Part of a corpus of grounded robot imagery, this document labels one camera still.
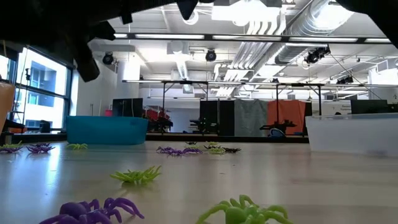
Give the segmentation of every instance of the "gray curtain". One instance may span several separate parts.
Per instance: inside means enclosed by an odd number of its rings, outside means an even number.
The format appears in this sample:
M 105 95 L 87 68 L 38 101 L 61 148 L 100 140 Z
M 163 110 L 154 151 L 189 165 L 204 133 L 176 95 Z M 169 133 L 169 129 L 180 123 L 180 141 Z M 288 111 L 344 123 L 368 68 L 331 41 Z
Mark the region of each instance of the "gray curtain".
M 267 124 L 268 102 L 235 100 L 235 136 L 266 137 L 260 127 Z

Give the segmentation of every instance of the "window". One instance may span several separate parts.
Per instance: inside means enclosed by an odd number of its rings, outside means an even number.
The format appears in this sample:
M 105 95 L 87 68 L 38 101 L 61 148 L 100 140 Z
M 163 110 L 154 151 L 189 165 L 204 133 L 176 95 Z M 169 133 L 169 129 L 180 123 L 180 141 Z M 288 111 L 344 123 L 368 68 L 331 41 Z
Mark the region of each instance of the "window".
M 56 96 L 49 96 L 41 93 L 35 93 L 33 91 L 16 89 L 16 111 L 25 111 L 23 113 L 16 113 L 14 115 L 14 121 L 22 123 L 28 127 L 39 127 L 40 120 L 48 121 L 52 124 L 52 128 L 62 128 L 63 124 L 63 111 L 64 111 L 64 99 Z
M 29 68 L 30 83 L 26 80 Z M 24 49 L 19 54 L 17 82 L 23 85 L 64 95 L 67 85 L 68 69 L 32 50 Z
M 26 79 L 26 68 L 30 80 Z M 39 128 L 41 120 L 50 122 L 53 129 L 63 128 L 64 114 L 69 108 L 68 84 L 72 71 L 27 49 L 19 54 L 16 70 L 12 119 L 28 128 Z

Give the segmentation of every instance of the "plastic storage container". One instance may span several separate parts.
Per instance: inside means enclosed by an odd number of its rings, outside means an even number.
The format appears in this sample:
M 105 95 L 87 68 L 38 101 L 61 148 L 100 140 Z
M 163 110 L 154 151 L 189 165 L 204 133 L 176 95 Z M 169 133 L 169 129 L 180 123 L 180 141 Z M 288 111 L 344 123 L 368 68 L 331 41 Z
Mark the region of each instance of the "plastic storage container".
M 398 113 L 305 119 L 311 151 L 398 156 Z
M 135 145 L 145 142 L 148 120 L 132 117 L 68 116 L 71 144 Z

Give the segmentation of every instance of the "orange curtain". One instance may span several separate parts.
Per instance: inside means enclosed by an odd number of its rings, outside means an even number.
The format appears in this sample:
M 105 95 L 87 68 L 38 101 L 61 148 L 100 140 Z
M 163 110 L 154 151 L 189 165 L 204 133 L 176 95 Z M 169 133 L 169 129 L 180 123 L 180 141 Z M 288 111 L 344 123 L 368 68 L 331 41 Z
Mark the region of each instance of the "orange curtain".
M 15 86 L 0 82 L 0 133 L 6 122 L 7 113 L 12 110 L 14 90 Z
M 287 119 L 297 125 L 293 128 L 287 128 L 286 134 L 303 131 L 304 112 L 304 102 L 299 100 L 279 100 L 279 123 L 283 123 Z M 276 119 L 276 101 L 268 102 L 267 125 L 274 124 Z

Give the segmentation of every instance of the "clear plastic bin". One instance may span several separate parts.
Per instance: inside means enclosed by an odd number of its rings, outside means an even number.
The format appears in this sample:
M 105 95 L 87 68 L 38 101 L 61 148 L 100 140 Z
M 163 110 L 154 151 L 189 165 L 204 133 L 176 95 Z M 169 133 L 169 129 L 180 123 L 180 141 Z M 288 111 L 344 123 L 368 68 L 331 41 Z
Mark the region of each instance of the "clear plastic bin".
M 398 113 L 305 119 L 311 151 L 398 156 Z

